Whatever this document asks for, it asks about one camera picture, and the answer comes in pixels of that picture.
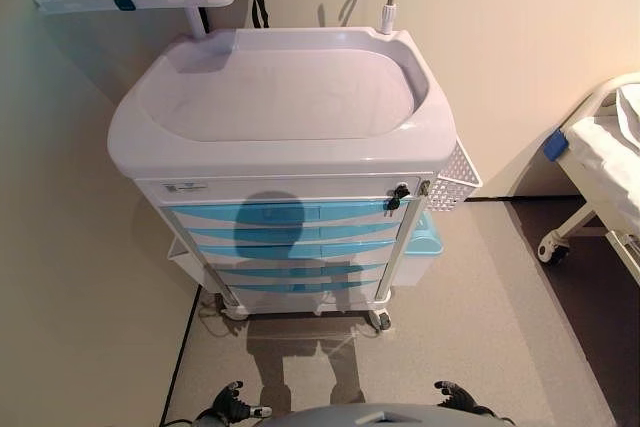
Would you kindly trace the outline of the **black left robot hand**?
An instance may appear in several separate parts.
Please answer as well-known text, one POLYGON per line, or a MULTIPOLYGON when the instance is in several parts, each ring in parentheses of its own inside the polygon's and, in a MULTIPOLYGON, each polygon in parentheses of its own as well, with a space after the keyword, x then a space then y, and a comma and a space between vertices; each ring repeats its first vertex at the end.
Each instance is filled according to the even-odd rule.
POLYGON ((269 406, 251 406, 240 398, 244 383, 240 380, 227 384, 215 397, 212 411, 226 424, 239 423, 251 418, 267 419, 273 415, 269 406))

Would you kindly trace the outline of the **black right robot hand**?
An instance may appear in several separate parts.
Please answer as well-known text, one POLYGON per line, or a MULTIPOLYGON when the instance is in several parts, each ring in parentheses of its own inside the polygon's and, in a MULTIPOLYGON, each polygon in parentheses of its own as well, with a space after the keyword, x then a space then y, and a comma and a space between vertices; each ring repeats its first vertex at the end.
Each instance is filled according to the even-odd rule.
POLYGON ((442 402, 437 404, 438 407, 481 416, 495 416, 495 413, 491 409, 477 403, 466 389, 455 382, 439 380, 434 383, 434 387, 440 391, 444 398, 442 402))

